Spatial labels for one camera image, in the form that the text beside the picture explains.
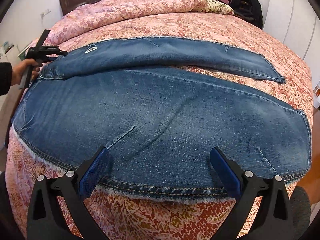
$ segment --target bed sheet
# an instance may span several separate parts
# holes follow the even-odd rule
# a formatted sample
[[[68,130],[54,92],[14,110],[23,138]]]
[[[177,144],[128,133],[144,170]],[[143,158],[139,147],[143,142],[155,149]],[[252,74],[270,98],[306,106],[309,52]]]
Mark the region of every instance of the bed sheet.
[[[285,45],[257,27],[231,15],[204,13],[210,11],[207,0],[103,0],[97,5],[81,6],[66,15],[52,28],[46,44],[59,45],[60,49],[71,51],[105,39],[174,36],[247,49],[266,57],[286,78],[286,84],[257,81],[196,66],[182,68],[268,93],[295,109],[302,109],[312,126],[313,103],[308,66]],[[225,7],[220,8],[219,12],[222,11],[232,14]],[[24,235],[28,203],[36,177],[45,174],[52,178],[64,173],[37,157],[11,129],[6,183],[13,215]],[[289,195],[296,183],[287,185]],[[260,200],[256,199],[240,236],[249,231]],[[70,230],[79,236],[63,199],[59,202]],[[132,240],[210,239],[235,203],[232,199],[197,204],[155,202],[107,194],[101,186],[97,186],[84,202],[110,239]]]

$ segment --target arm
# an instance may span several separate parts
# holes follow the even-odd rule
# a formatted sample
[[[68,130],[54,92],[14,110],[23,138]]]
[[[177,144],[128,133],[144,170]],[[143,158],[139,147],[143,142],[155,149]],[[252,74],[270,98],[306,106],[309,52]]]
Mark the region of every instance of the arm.
[[[40,67],[34,59],[25,59],[14,68],[11,67],[10,63],[0,63],[0,95],[8,93],[10,86],[20,84],[23,72],[29,65],[34,66],[32,76],[36,78]]]

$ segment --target white wall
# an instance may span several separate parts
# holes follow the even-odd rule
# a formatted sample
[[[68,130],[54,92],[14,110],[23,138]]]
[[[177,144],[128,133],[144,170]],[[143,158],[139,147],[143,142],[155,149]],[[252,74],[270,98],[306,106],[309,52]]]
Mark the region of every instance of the white wall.
[[[312,85],[320,80],[320,20],[307,0],[258,0],[263,30],[275,37],[310,67]]]
[[[41,22],[40,14],[51,12]],[[62,17],[59,0],[15,0],[0,23],[0,44],[9,41],[22,50]]]

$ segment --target black backpack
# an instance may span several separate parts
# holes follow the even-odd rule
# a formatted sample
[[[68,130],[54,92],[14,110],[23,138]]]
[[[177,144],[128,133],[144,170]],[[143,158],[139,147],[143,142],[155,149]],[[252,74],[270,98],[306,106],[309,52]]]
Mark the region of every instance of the black backpack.
[[[235,16],[262,29],[262,9],[258,0],[232,0],[229,5]]]

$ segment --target hand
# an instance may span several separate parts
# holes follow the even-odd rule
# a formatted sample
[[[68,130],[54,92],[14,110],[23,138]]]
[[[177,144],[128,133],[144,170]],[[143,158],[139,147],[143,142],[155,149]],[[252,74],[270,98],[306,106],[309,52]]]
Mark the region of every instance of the hand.
[[[29,65],[33,65],[33,71],[32,71],[32,79],[36,79],[38,77],[38,73],[40,71],[40,67],[42,66],[38,64],[33,58],[26,58],[22,62],[20,62],[18,65],[12,68],[12,79],[11,79],[11,85],[17,85],[20,84],[21,78],[23,76],[24,71]]]

